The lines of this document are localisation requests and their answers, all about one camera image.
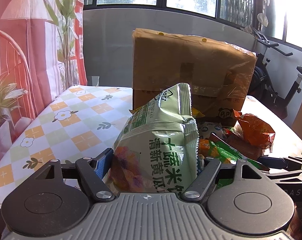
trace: metal screw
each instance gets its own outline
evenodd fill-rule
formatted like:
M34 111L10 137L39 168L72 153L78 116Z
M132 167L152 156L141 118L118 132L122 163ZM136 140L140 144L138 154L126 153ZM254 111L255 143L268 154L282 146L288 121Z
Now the metal screw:
M186 197L186 198L198 198L198 197L200 197L200 194L199 194L199 192L196 192L196 191L187 191L187 192L185 192L184 193L184 196Z
M99 191L96 194L96 197L100 198L100 199L107 199L107 198L111 198L112 197L112 193L109 192L109 191L102 190L102 191Z

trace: orange square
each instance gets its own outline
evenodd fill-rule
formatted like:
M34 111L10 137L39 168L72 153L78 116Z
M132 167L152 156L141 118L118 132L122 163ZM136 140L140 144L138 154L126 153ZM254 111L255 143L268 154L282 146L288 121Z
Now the orange square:
M116 88L107 88L107 89L104 89L104 91L108 92L109 94L112 94L112 93L118 92L120 90L116 89Z
M83 88L70 88L69 91L74 93L74 92L77 92L77 91L81 91L83 90Z
M82 101L88 101L90 99L96 98L96 96L94 96L92 94L87 94L87 95L82 95L78 98L81 99Z
M101 140L96 137L92 131L75 136L72 138L72 141L80 151L84 151L101 143Z
M60 123L63 127L66 127L80 121L81 119L76 114L72 114L71 117L60 121Z
M132 102L132 96L126 96L126 97L123 97L123 98L120 98L120 99L123 100L123 101Z
M0 187L14 182L11 164L0 168Z
M55 159L51 148L47 148L43 151L39 151L35 154L30 155L30 157L38 160L38 164L35 166L34 171L37 171L49 160Z
M43 135L44 135L44 132L43 132L41 125L33 127L31 129L28 129L25 131L25 137L28 137L28 138L33 137L34 139L36 139Z
M60 103L57 103L57 104L50 105L50 107L52 108L53 111L60 110L60 109L65 108L67 106L68 105L64 102L60 102Z
M107 103L103 103L97 106L93 106L92 109L96 111L98 114L105 113L107 111L113 110L112 106L109 106Z

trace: table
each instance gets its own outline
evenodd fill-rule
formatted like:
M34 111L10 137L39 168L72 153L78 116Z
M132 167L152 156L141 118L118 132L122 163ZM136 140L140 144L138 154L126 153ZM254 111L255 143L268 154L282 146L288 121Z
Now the table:
M96 157L112 147L131 116L132 89L75 85L56 98L13 143L0 161L0 207L4 198L51 159L61 163ZM276 132L269 156L302 156L302 140L253 97L242 113L269 123ZM66 182L76 187L76 182Z

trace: light green snack bag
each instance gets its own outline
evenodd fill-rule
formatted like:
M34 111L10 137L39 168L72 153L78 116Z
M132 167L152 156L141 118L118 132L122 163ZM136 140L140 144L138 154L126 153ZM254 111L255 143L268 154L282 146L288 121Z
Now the light green snack bag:
M196 178L198 141L190 87L179 83L128 120L104 181L115 193L181 193Z

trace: white flower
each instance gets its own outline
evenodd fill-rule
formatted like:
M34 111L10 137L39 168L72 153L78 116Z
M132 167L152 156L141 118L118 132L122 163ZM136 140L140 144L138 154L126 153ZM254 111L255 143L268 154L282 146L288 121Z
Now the white flower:
M76 92L77 95L84 95L85 93L86 93L85 90L80 90Z
M71 117L71 111L61 111L58 112L58 114L54 117L54 119L57 119L59 121L63 121L64 119L67 119Z
M33 144L34 138L25 137L21 142L21 147L30 147Z

